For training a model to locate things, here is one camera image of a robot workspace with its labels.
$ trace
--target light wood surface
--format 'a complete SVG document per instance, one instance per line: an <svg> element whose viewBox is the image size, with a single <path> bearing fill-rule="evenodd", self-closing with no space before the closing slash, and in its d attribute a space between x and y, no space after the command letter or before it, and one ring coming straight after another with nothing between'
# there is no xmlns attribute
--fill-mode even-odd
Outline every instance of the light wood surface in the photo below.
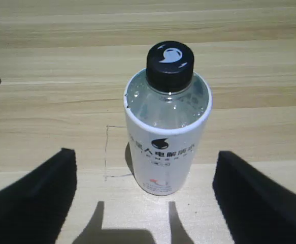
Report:
<svg viewBox="0 0 296 244"><path fill-rule="evenodd" d="M163 40L192 48L214 107L187 183L155 197L112 176L129 173L123 89ZM0 189L76 150L78 189L57 243L73 242L98 201L103 228L170 243L175 201L195 243L232 243L211 187L219 150L296 192L296 1L0 0L0 77Z"/></svg>

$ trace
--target black bottle cap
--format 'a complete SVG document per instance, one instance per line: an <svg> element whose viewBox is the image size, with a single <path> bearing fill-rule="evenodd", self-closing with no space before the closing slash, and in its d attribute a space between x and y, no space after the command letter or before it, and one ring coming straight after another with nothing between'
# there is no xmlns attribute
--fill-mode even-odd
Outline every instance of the black bottle cap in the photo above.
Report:
<svg viewBox="0 0 296 244"><path fill-rule="evenodd" d="M186 88L193 75L194 54L180 42L165 41L154 45L147 56L147 80L165 93Z"/></svg>

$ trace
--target water bottle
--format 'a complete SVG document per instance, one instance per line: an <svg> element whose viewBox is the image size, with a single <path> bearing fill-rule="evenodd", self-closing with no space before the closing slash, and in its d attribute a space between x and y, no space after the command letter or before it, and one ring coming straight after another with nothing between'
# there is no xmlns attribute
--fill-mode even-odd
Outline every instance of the water bottle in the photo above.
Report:
<svg viewBox="0 0 296 244"><path fill-rule="evenodd" d="M135 179L154 195L169 195L182 187L211 111L210 88L193 66L189 47L161 42L149 50L147 67L125 88Z"/></svg>

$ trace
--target bottle neck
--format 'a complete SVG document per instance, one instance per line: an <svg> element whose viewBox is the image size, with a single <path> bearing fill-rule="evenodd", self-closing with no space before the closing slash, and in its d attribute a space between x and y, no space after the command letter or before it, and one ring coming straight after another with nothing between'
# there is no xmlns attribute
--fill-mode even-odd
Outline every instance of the bottle neck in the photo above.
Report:
<svg viewBox="0 0 296 244"><path fill-rule="evenodd" d="M163 92L163 91L159 91L159 90L157 90L157 89L155 89L155 88L153 88L148 82L147 82L147 85L148 85L148 87L151 89L151 90L153 90L155 93L158 93L158 94L160 94L160 95L163 95L163 96L166 96L166 97L173 97L173 96L176 96L176 95L179 95L179 94L181 94L181 93L184 93L185 91L187 91L189 88L190 88L190 86L192 85L192 79L191 79L191 81L189 82L189 84L188 84L188 86L187 87L185 87L184 89L182 89L182 90L180 90L180 91L178 91L178 92L169 92L169 93L165 93L165 92Z"/></svg>

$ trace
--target clear water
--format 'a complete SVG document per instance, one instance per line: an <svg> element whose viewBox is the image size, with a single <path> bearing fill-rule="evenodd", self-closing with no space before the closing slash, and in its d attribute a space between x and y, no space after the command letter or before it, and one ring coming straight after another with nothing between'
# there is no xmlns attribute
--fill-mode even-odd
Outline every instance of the clear water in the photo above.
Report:
<svg viewBox="0 0 296 244"><path fill-rule="evenodd" d="M146 70L137 74L128 86L127 104L131 112L147 125L161 129L185 127L205 112L209 93L194 73L189 87L178 93L161 93L146 80Z"/></svg>

